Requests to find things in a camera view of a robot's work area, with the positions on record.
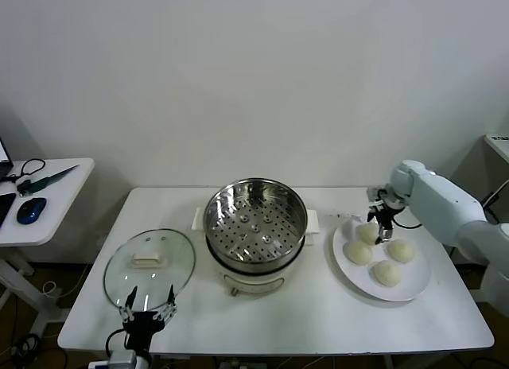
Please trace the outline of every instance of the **robotic arm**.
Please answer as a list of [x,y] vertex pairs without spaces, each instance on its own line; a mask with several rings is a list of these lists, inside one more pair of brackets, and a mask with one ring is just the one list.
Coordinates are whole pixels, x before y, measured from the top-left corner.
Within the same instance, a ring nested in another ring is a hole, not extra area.
[[[490,224],[480,203],[451,181],[421,162],[403,161],[393,170],[388,185],[369,188],[367,194],[371,202],[368,219],[378,220],[380,242],[390,239],[394,215],[408,206],[440,243],[457,247],[472,262],[488,265],[481,286],[488,297],[501,301],[495,295],[509,293],[509,223]],[[484,286],[487,279],[490,288]],[[500,291],[494,291],[494,285],[502,285]],[[509,294],[504,297],[507,303],[500,311],[509,316]]]

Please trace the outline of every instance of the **cable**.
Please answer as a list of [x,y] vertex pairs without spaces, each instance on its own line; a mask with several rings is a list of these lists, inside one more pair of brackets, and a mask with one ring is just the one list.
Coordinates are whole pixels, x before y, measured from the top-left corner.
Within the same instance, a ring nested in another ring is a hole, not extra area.
[[454,353],[451,354],[451,356],[464,368],[464,369],[468,369],[468,367],[463,363],[463,361],[460,360],[460,358],[455,355]]
[[60,333],[55,333],[54,335],[44,336],[44,337],[41,337],[41,339],[43,339],[43,340],[52,339],[53,337],[58,337],[58,335],[60,335]]
[[17,324],[17,296],[14,296],[14,304],[15,304],[15,309],[14,309],[14,323],[13,323],[13,330],[12,332],[10,333],[10,346],[13,347],[14,346],[14,335],[16,334],[16,324]]
[[302,367],[302,369],[306,369],[307,367],[310,367],[314,363],[317,363],[318,361],[320,361],[321,359],[324,359],[324,358],[325,358],[325,356],[323,355],[323,356],[315,359],[314,361],[311,361],[310,363],[306,364],[305,366]]
[[[76,288],[78,288],[80,286],[80,284],[83,281],[83,278],[85,276],[85,273],[87,272],[88,266],[89,265],[85,266],[85,268],[83,269],[83,272],[81,273],[80,278],[78,279],[78,281],[76,282],[74,287],[72,287],[68,292],[58,295],[58,296],[50,296],[50,294],[56,290],[56,283],[53,280],[48,280],[45,284],[42,285],[42,291],[41,291],[42,294],[46,297],[49,297],[50,299],[60,299],[61,297],[66,297],[66,296],[70,295],[71,293],[73,293],[76,290]],[[52,285],[52,288],[46,289],[47,285]]]
[[288,361],[290,361],[293,357],[288,357],[287,359],[284,359],[283,361],[281,361],[281,363],[279,365],[276,366],[275,369],[279,369],[280,367],[282,367],[284,364],[288,363]]
[[125,332],[125,331],[126,330],[124,328],[119,328],[116,331],[110,333],[110,335],[106,339],[105,348],[106,348],[106,354],[107,354],[108,357],[111,357],[111,351],[110,351],[110,340],[111,340],[111,337],[113,337],[114,335],[118,335],[120,332]]
[[28,367],[36,358],[41,346],[41,339],[35,333],[23,336],[13,345],[10,357],[16,368]]
[[12,361],[12,359],[6,359],[5,361],[2,361],[2,362],[0,363],[0,367],[3,367],[4,365],[6,365],[6,364],[10,363],[11,361]]
[[175,365],[179,365],[181,363],[185,363],[187,361],[189,361],[190,359],[179,359],[179,362],[178,363],[167,363],[165,365],[163,365],[162,367],[160,367],[159,369],[170,369],[171,367],[175,366]]
[[404,226],[400,224],[394,217],[392,217],[392,221],[396,224],[396,226],[400,226],[400,228],[404,228],[405,230],[415,230],[416,228],[422,226],[422,223],[416,224],[415,226]]
[[0,355],[5,355],[11,348],[12,348],[12,345],[7,347],[5,351],[0,353]]
[[509,184],[509,180],[506,180],[503,184],[501,184],[499,186],[498,189],[495,190],[495,192],[493,194],[491,194],[487,200],[484,201],[483,203],[483,209],[485,209],[489,204],[490,204],[490,201],[493,199],[494,196],[496,196],[499,192],[502,191],[503,188],[505,188],[507,186],[507,184]]
[[12,332],[10,333],[10,346],[7,347],[4,351],[2,351],[0,353],[0,356],[2,355],[5,355],[9,350],[12,349],[13,345],[14,345],[14,336],[16,335],[16,324],[17,324],[17,296],[14,297],[14,302],[15,302],[15,309],[14,309],[14,322],[13,322],[13,329],[12,329]]
[[[34,161],[40,162],[41,166],[39,166],[35,170],[32,170],[31,172],[26,172],[25,171],[25,167],[30,162],[34,162]],[[16,174],[13,174],[13,175],[8,176],[8,177],[3,177],[2,179],[0,179],[0,182],[12,182],[12,183],[15,183],[17,180],[19,180],[20,178],[23,178],[24,176],[31,176],[34,173],[40,172],[45,166],[46,166],[46,161],[45,160],[41,160],[40,158],[30,158],[28,161],[25,161],[25,163],[21,167],[21,172],[19,173],[19,176],[17,176]]]
[[[379,197],[379,200],[383,201],[382,199],[382,196],[380,196],[380,193],[381,192],[385,192],[387,194],[387,190],[384,189],[384,188],[381,188],[378,192],[377,192],[377,196]],[[415,230],[416,228],[419,228],[420,226],[422,226],[422,223],[420,224],[416,224],[415,226],[405,226],[405,225],[402,225],[400,224],[394,217],[394,215],[390,214],[390,219],[396,224],[396,226],[400,226],[400,228],[404,228],[406,230]]]
[[477,363],[479,361],[488,361],[489,363],[496,363],[497,365],[500,365],[501,367],[505,367],[506,369],[509,369],[509,365],[506,365],[505,363],[502,363],[501,361],[498,361],[497,359],[490,359],[488,357],[479,357],[477,359],[473,359],[470,363],[470,367],[468,369],[474,368],[474,363]]
[[49,349],[44,349],[42,351],[40,351],[39,353],[46,353],[46,352],[53,352],[53,351],[59,351],[59,352],[62,352],[64,354],[64,366],[62,367],[62,369],[67,369],[67,362],[69,361],[69,357],[67,356],[67,352],[60,348],[60,347],[56,347],[56,348],[49,348]]

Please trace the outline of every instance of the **steamed bun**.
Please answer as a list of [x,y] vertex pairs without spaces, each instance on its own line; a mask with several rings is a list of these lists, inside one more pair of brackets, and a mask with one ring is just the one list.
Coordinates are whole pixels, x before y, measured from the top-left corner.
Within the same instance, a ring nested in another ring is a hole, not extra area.
[[398,262],[408,263],[415,256],[415,249],[406,240],[396,239],[390,242],[387,253]]
[[371,248],[360,241],[348,242],[344,245],[344,254],[355,264],[366,266],[373,259]]
[[365,223],[358,226],[358,232],[363,242],[370,246],[374,246],[376,239],[379,237],[379,225],[376,223]]
[[401,281],[401,274],[396,263],[382,260],[373,266],[376,280],[387,287],[394,287]]

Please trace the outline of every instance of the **white desk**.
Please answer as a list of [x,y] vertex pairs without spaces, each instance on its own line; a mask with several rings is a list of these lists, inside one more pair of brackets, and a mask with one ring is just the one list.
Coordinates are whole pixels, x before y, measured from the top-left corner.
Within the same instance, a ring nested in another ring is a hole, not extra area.
[[[338,213],[365,214],[365,188],[297,188],[316,209],[321,233],[296,261],[295,276],[270,295],[232,297],[216,277],[203,234],[191,231],[197,207],[214,188],[137,188],[131,192],[58,337],[62,348],[103,351],[121,326],[103,293],[115,250],[139,232],[172,227],[196,249],[196,268],[177,297],[178,311],[150,351],[176,355],[360,355],[487,348],[493,335],[444,248],[425,229],[396,230],[422,244],[433,268],[426,291],[390,303],[362,294],[331,259]],[[411,214],[402,222],[413,224]],[[111,341],[122,347],[123,336]]]
[[[24,161],[14,162],[14,168],[11,173],[19,174],[23,163]],[[79,166],[55,184],[44,188],[40,192],[36,192],[32,196],[16,197],[2,227],[0,227],[0,248],[39,246],[48,242],[55,235],[72,202],[74,202],[74,199],[94,168],[94,160],[91,158],[46,160],[44,169],[27,177],[32,182],[35,182],[74,165]],[[16,192],[16,186],[10,182],[2,182],[0,184],[0,195],[10,192]],[[46,198],[48,202],[37,222],[27,225],[18,223],[16,213],[21,204],[39,196]]]
[[[19,296],[39,312],[31,330],[31,332],[39,335],[44,331],[46,324],[63,322],[68,314],[68,309],[57,308],[53,299],[44,297],[37,288],[27,282],[23,275],[32,274],[33,268],[25,262],[15,249],[4,249],[2,247],[38,246],[48,242],[55,235],[72,202],[94,168],[94,161],[91,158],[45,161],[46,166],[40,172],[29,176],[32,182],[61,172],[74,165],[79,165],[79,167],[72,170],[60,181],[44,188],[33,196],[17,196],[3,225],[0,227],[0,254],[2,255],[0,258],[0,283],[7,288],[0,297],[0,308],[6,303],[11,293]],[[11,174],[19,174],[23,163],[23,161],[14,162]],[[0,195],[10,192],[16,192],[14,184],[10,182],[0,184]],[[48,201],[39,219],[32,224],[19,224],[16,220],[16,214],[21,204],[26,200],[39,196],[46,198]],[[6,260],[13,264],[17,270],[13,269]]]

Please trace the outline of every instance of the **computer mouse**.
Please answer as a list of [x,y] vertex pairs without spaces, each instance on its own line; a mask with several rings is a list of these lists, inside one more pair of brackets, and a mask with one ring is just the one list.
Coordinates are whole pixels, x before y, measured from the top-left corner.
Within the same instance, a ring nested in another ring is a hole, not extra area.
[[32,198],[24,202],[17,211],[16,219],[21,224],[31,224],[39,219],[46,207],[45,198]]

